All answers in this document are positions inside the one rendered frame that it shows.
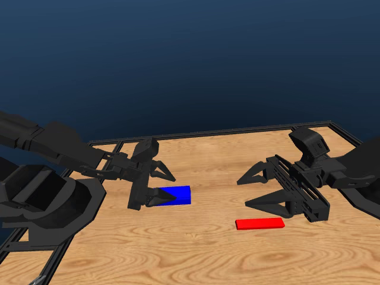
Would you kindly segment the blue hollow socket block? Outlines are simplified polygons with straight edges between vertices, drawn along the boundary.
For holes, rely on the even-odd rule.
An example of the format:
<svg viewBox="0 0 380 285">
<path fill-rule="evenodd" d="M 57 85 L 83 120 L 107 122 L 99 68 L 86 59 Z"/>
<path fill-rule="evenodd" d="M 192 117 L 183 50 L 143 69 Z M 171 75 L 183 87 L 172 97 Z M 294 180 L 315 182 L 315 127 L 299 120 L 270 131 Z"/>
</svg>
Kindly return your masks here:
<svg viewBox="0 0 380 285">
<path fill-rule="evenodd" d="M 190 186 L 172 186 L 172 187 L 161 187 L 162 190 L 172 194 L 176 197 L 173 201 L 164 202 L 159 204 L 159 206 L 167 205 L 188 205 L 191 204 L 191 189 Z"/>
</svg>

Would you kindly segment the thin red peg bar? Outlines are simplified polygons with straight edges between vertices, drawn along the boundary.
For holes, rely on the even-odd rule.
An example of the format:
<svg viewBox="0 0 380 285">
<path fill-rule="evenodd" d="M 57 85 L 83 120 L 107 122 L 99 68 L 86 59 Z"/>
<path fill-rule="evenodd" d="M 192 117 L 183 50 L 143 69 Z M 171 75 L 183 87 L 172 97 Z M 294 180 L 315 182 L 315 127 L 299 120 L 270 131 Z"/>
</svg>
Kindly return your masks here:
<svg viewBox="0 0 380 285">
<path fill-rule="evenodd" d="M 258 230 L 258 229 L 281 229 L 285 227 L 282 218 L 250 218 L 235 220 L 237 230 Z"/>
</svg>

